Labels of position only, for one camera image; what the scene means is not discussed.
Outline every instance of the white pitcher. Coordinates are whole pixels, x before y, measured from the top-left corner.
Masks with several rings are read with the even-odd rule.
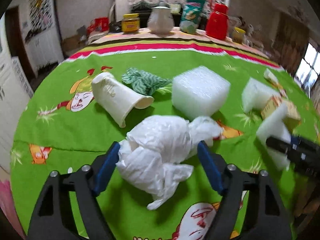
[[[152,8],[152,13],[148,20],[148,28],[154,34],[168,34],[174,27],[174,21],[170,8],[163,6]]]

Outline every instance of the green snack bag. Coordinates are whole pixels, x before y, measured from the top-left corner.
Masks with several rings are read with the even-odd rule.
[[[196,34],[204,3],[205,0],[187,0],[180,21],[180,30],[182,32]]]

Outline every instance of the pink stripe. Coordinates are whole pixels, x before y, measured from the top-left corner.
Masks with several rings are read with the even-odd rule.
[[[254,56],[249,56],[243,53],[239,53],[237,51],[232,51],[232,50],[226,50],[222,48],[212,48],[212,47],[206,47],[206,46],[200,46],[198,44],[192,43],[192,44],[171,44],[171,43],[151,43],[151,44],[133,44],[133,45],[123,45],[123,46],[116,46],[116,47],[111,47],[111,48],[103,48],[103,49],[97,49],[97,50],[91,50],[91,51],[84,51],[84,52],[78,52],[76,54],[73,54],[70,59],[77,59],[81,56],[87,57],[89,56],[92,52],[95,52],[97,54],[105,54],[105,53],[110,53],[110,52],[117,52],[117,51],[125,51],[125,50],[145,50],[145,49],[195,49],[199,51],[204,51],[204,52],[210,52],[210,53],[221,53],[225,51],[227,54],[230,56],[238,56],[243,59],[248,59],[252,61],[259,62],[264,65],[271,66],[273,68],[280,68],[278,65],[273,64],[271,62],[268,62],[263,59],[259,59]]]

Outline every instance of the foam cube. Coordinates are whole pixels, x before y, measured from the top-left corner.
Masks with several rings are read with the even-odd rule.
[[[190,120],[211,116],[225,103],[229,89],[227,80],[200,66],[173,79],[172,104]]]
[[[280,93],[273,90],[271,87],[268,87],[254,78],[250,78],[242,92],[243,111],[247,114],[252,109],[264,109],[272,96],[281,97]]]
[[[291,134],[282,121],[287,116],[287,112],[287,105],[282,103],[269,117],[262,122],[256,134],[260,142],[266,147],[268,154],[279,170],[288,168],[290,161],[287,159],[285,154],[267,147],[266,141],[270,136],[273,136],[286,143],[291,142]]]

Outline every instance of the yellow lid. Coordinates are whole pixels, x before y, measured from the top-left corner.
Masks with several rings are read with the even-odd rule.
[[[240,29],[240,28],[238,28],[238,27],[235,27],[235,31],[240,32],[240,33],[245,33],[245,30]]]
[[[137,18],[137,17],[139,17],[139,14],[138,13],[130,13],[130,14],[125,14],[123,17],[124,18]]]

